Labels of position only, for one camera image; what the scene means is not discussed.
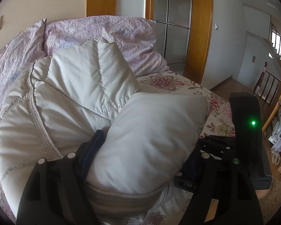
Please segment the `pink patterned pillow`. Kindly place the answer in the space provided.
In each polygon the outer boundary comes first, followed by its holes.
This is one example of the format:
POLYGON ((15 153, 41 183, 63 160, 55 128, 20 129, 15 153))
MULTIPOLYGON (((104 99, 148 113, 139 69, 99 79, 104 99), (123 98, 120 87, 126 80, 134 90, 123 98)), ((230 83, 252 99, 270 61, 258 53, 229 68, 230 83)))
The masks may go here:
POLYGON ((43 51, 46 19, 17 34, 0 49, 0 111, 10 86, 27 67, 46 56, 43 51))
POLYGON ((60 49, 101 38, 117 44, 137 77, 168 70, 166 60, 154 48, 156 22, 143 17, 102 15, 48 23, 44 50, 53 55, 60 49))

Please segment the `wooden stair railing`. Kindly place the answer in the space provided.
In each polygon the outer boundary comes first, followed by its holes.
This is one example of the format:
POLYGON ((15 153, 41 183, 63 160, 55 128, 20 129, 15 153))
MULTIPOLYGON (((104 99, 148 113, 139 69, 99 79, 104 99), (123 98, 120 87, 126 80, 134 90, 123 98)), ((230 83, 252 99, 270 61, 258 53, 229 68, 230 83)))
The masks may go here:
POLYGON ((281 83, 281 33, 270 22, 268 37, 264 39, 268 60, 264 63, 253 93, 270 105, 281 83))

